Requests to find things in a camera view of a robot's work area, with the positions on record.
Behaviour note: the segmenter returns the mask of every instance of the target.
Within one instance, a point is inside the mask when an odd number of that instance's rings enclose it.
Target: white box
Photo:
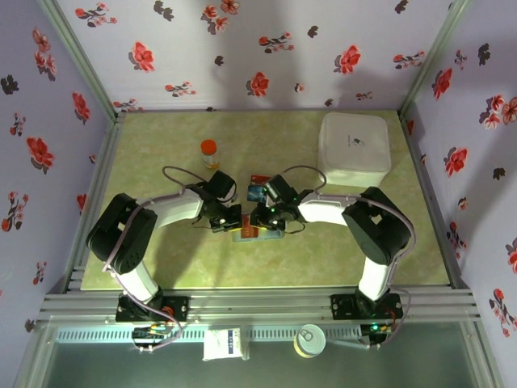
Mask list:
[[[391,170],[388,125],[379,116],[329,113],[317,153],[329,184],[379,186]]]

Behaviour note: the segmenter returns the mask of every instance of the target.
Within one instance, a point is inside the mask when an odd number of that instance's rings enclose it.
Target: metal bracket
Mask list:
[[[365,314],[364,309],[359,306],[357,296],[354,294],[330,295],[330,309],[334,321],[345,319],[393,319],[391,312],[395,313],[397,319],[402,318],[401,297],[397,293],[386,295],[382,303]]]
[[[187,321],[189,297],[171,296],[162,297],[161,309],[180,322]],[[165,318],[161,315],[150,313],[143,310],[135,302],[133,302],[127,295],[121,294],[119,296],[119,305],[116,309],[115,320],[117,322],[134,323],[134,322],[165,322]]]

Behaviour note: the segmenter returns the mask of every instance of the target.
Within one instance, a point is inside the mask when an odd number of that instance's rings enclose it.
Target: round container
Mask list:
[[[294,336],[294,349],[304,358],[313,358],[325,348],[325,333],[316,325],[304,325]]]
[[[204,164],[207,168],[215,169],[219,167],[219,154],[217,144],[212,139],[201,142],[201,152],[203,153]]]

